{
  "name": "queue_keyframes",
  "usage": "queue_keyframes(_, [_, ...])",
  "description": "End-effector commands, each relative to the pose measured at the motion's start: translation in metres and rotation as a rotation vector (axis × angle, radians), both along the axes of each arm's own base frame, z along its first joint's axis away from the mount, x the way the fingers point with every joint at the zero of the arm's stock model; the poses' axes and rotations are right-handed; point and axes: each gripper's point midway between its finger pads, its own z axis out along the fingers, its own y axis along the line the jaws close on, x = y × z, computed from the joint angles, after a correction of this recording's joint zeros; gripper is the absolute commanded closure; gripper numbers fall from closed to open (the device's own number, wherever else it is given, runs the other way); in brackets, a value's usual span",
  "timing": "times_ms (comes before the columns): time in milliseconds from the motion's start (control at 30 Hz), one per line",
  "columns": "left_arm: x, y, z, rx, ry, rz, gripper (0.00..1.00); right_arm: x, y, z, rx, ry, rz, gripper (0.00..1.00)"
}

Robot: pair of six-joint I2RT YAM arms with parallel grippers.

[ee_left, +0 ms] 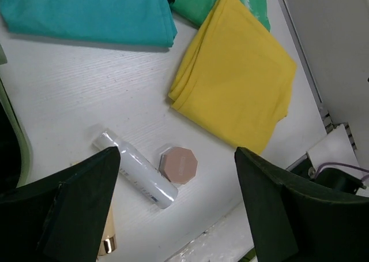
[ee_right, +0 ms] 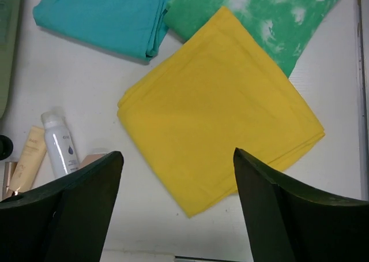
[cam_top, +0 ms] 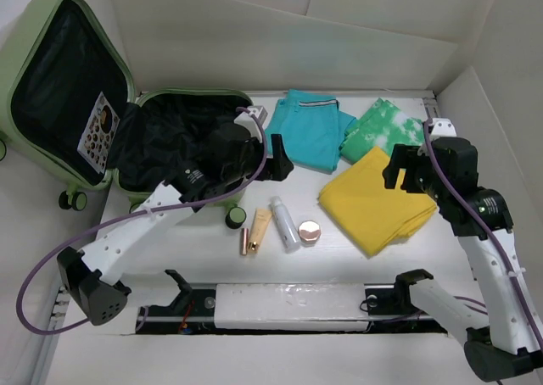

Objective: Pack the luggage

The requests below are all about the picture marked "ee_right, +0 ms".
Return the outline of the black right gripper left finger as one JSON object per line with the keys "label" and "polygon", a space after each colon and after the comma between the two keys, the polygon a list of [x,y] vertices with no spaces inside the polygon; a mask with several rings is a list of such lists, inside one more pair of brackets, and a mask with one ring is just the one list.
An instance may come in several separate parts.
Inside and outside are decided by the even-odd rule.
{"label": "black right gripper left finger", "polygon": [[123,163],[113,151],[1,201],[1,261],[99,261]]}

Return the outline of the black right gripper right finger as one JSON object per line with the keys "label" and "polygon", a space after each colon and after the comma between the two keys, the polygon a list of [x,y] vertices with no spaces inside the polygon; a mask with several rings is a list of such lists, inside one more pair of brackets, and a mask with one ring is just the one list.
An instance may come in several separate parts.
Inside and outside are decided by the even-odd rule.
{"label": "black right gripper right finger", "polygon": [[367,261],[368,202],[279,172],[242,149],[236,184],[254,261]]}

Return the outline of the white spray bottle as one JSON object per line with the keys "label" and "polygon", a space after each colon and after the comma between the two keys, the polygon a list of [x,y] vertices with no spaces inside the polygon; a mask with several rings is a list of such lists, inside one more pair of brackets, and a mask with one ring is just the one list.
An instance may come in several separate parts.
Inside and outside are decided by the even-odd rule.
{"label": "white spray bottle", "polygon": [[41,120],[44,126],[44,141],[55,178],[77,171],[78,158],[63,117],[48,111],[41,115]]}

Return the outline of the rose gold lipstick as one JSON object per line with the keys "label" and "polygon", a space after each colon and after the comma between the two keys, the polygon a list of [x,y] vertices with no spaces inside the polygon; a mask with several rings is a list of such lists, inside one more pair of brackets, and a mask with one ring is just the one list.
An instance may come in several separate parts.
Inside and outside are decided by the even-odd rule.
{"label": "rose gold lipstick", "polygon": [[16,166],[17,162],[5,162],[3,172],[2,200],[4,200],[7,196],[10,180],[15,172]]}

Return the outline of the beige cream tube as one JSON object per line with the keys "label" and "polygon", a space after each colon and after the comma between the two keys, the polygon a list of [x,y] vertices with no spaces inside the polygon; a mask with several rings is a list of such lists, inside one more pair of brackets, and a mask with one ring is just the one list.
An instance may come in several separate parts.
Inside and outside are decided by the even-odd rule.
{"label": "beige cream tube", "polygon": [[10,180],[9,190],[21,193],[30,190],[45,154],[44,129],[32,126]]}

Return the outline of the yellow cloth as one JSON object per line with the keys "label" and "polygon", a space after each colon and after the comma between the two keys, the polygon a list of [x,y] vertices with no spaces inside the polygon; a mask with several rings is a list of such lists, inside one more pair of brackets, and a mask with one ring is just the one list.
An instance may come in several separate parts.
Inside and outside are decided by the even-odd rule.
{"label": "yellow cloth", "polygon": [[128,89],[117,116],[188,217],[236,192],[236,148],[283,171],[325,134],[279,66],[226,7]]}

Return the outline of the green white tie-dye cloth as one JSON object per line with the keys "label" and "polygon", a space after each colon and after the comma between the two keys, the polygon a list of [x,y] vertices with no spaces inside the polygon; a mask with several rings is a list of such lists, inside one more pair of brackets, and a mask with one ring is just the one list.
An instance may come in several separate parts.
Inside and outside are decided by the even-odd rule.
{"label": "green white tie-dye cloth", "polygon": [[339,0],[170,0],[165,24],[190,39],[222,6],[227,7],[290,76],[303,50]]}

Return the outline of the teal shorts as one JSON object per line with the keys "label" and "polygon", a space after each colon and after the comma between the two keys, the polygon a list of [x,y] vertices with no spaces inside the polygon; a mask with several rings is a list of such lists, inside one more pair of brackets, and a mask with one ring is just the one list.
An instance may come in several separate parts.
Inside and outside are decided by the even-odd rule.
{"label": "teal shorts", "polygon": [[114,53],[150,61],[168,31],[169,0],[41,0],[35,23]]}

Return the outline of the green hard-shell suitcase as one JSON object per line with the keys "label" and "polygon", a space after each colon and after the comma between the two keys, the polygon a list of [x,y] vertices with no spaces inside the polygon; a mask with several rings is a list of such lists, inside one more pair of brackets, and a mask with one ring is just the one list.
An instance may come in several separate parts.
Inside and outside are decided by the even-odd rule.
{"label": "green hard-shell suitcase", "polygon": [[21,0],[1,0],[1,115],[9,96],[20,13]]}

